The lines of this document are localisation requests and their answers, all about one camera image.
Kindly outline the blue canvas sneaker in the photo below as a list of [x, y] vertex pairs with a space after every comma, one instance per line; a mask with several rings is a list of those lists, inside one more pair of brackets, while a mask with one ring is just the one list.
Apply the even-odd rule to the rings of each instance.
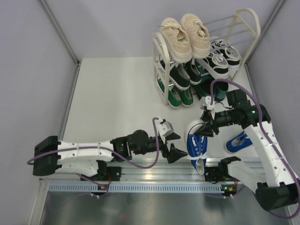
[[252, 145], [252, 141], [250, 140], [246, 132], [243, 131], [233, 139], [229, 140], [226, 143], [225, 148], [229, 153], [233, 154], [249, 147], [250, 145]]
[[196, 134], [196, 131], [201, 130], [202, 128], [204, 128], [204, 121], [202, 119], [196, 119], [188, 124], [184, 133], [184, 140], [188, 153], [187, 159], [199, 175], [205, 174], [205, 164], [208, 157], [207, 137]]

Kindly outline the green canvas sneaker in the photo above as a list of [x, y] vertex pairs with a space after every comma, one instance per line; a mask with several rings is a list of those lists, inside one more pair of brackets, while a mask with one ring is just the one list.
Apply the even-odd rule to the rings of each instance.
[[[158, 85], [158, 90], [164, 96], [165, 87], [161, 78], [159, 78], [158, 76], [157, 76], [157, 85]], [[182, 100], [180, 98], [179, 90], [176, 86], [171, 87], [168, 91], [168, 104], [173, 108], [179, 108], [182, 105]]]
[[179, 94], [182, 104], [185, 107], [190, 107], [193, 104], [194, 99], [190, 88], [187, 90], [179, 90]]

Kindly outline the green loafer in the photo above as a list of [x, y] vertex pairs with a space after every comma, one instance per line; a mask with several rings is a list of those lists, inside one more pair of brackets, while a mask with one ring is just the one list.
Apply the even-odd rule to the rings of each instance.
[[223, 101], [226, 98], [229, 85], [226, 82], [216, 82], [214, 84], [215, 101]]
[[192, 85], [192, 87], [194, 88], [196, 95], [200, 100], [201, 97], [210, 96], [210, 85], [214, 78], [209, 73], [204, 75], [207, 73], [207, 71], [203, 67], [198, 66], [197, 70], [200, 72], [201, 82], [199, 84]]

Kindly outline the black canvas sneaker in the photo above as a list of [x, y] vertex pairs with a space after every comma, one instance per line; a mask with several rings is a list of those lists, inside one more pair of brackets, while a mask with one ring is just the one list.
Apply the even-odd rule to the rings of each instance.
[[202, 80], [201, 73], [199, 72], [196, 65], [192, 64], [192, 60], [184, 64], [184, 69], [187, 72], [188, 76], [190, 77], [191, 84], [198, 85], [201, 82]]
[[[187, 74], [185, 68], [182, 64], [177, 63], [170, 56], [170, 77], [169, 81], [179, 89], [187, 90], [190, 87], [190, 76]], [[162, 59], [162, 56], [159, 55], [159, 69], [165, 75], [165, 62]], [[160, 85], [162, 91], [164, 92], [164, 84], [161, 79], [157, 78], [157, 83]]]

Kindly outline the black white sneaker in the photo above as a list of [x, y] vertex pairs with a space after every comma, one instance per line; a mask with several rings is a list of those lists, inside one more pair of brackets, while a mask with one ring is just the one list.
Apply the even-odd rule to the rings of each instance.
[[228, 62], [222, 54], [210, 52], [206, 58], [195, 59], [195, 62], [206, 69], [214, 79], [227, 79]]
[[212, 48], [217, 49], [217, 52], [224, 56], [228, 63], [229, 74], [230, 76], [233, 76], [240, 67], [241, 56], [237, 49], [223, 39], [213, 41], [211, 46]]

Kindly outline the beige sneaker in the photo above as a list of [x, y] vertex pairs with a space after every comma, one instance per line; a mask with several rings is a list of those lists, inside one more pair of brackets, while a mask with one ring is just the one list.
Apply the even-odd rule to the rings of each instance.
[[200, 18], [194, 14], [185, 14], [182, 16], [180, 24], [190, 40], [192, 56], [196, 59], [208, 57], [210, 53], [210, 35]]
[[164, 19], [159, 26], [171, 57], [178, 63], [186, 63], [192, 59], [189, 37], [180, 23], [174, 18]]

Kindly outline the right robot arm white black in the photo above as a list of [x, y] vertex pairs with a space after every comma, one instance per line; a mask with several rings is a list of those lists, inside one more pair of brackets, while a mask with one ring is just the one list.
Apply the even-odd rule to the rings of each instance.
[[274, 135], [270, 116], [261, 104], [251, 105], [242, 90], [227, 93], [230, 110], [215, 112], [210, 96], [200, 100], [203, 114], [192, 133], [213, 137], [219, 128], [240, 125], [249, 137], [264, 169], [264, 175], [247, 166], [238, 157], [227, 157], [218, 163], [220, 178], [237, 179], [256, 196], [259, 205], [270, 211], [300, 202], [300, 179], [290, 168]]

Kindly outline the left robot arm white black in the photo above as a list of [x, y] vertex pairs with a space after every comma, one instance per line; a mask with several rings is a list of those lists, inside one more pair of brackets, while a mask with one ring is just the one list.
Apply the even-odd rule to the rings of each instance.
[[33, 166], [32, 174], [42, 177], [55, 173], [77, 173], [101, 181], [107, 175], [107, 163], [124, 162], [133, 155], [155, 152], [168, 163], [174, 163], [187, 156], [174, 144], [167, 145], [161, 136], [148, 136], [144, 130], [98, 143], [70, 143], [49, 136], [34, 148], [34, 157], [28, 164]]

